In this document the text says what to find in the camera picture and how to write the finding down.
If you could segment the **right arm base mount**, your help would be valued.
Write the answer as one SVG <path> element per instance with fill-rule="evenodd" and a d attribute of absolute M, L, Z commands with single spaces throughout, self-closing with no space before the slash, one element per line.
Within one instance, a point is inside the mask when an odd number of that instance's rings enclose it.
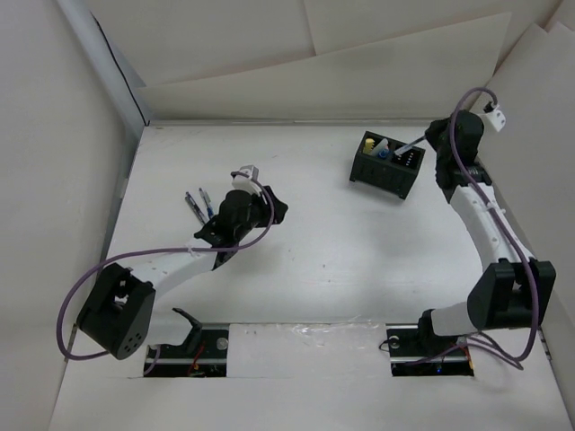
<path fill-rule="evenodd" d="M 474 376 L 468 348 L 458 337 L 424 335 L 416 324 L 388 324 L 379 349 L 389 355 L 392 377 Z"/>

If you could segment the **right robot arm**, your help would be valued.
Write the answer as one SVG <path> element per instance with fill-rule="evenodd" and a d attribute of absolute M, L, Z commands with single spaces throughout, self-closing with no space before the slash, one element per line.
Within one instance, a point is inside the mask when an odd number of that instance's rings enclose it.
<path fill-rule="evenodd" d="M 482 119 L 467 110 L 433 121 L 425 132 L 436 152 L 436 183 L 464 222 L 483 270 L 465 301 L 421 315 L 415 342 L 428 354 L 485 330 L 528 328 L 527 343 L 534 344 L 556 279 L 553 264 L 518 239 L 476 160 L 483 132 Z"/>

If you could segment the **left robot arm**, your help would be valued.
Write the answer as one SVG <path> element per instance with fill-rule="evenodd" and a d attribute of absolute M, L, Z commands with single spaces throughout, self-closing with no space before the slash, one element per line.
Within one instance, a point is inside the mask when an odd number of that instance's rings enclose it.
<path fill-rule="evenodd" d="M 226 194 L 219 211 L 181 252 L 160 252 L 132 268 L 107 265 L 77 317 L 79 330 L 123 360 L 141 346 L 171 346 L 181 356 L 194 354 L 200 343 L 200 324 L 183 309 L 178 319 L 154 315 L 155 301 L 193 277 L 226 264 L 243 238 L 256 228 L 265 229 L 284 220 L 288 205 L 271 187 L 262 192 L 234 189 Z"/>

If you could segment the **light blue cap pen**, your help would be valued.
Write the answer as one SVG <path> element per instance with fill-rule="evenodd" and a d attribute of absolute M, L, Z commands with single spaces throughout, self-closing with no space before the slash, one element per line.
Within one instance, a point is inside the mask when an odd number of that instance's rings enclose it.
<path fill-rule="evenodd" d="M 394 151 L 394 154 L 395 154 L 396 156 L 401 156 L 401 155 L 407 153 L 408 151 L 410 151 L 416 144 L 421 143 L 421 142 L 423 142 L 423 141 L 425 141 L 425 140 L 426 140 L 426 137 L 425 137 L 425 136 L 421 136 L 421 137 L 415 139 L 414 141 L 412 141 L 412 142 L 409 143 L 409 144 L 406 144 L 406 145 L 403 145 L 403 146 L 401 146 L 401 147 L 398 147 L 398 148 Z"/>

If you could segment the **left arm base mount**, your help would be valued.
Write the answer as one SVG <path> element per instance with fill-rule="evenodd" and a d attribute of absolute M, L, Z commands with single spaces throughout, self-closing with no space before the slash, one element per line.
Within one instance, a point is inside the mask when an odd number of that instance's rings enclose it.
<path fill-rule="evenodd" d="M 147 341 L 147 378 L 223 378 L 227 374 L 228 323 L 202 323 L 181 308 L 154 319 Z"/>

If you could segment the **yellow highlighter marker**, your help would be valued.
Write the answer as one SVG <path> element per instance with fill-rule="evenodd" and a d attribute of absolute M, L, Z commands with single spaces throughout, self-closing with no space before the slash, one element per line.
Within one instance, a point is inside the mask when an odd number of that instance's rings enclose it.
<path fill-rule="evenodd" d="M 364 141 L 363 153 L 372 155 L 374 153 L 374 148 L 376 147 L 376 141 L 373 138 L 367 138 Z"/>

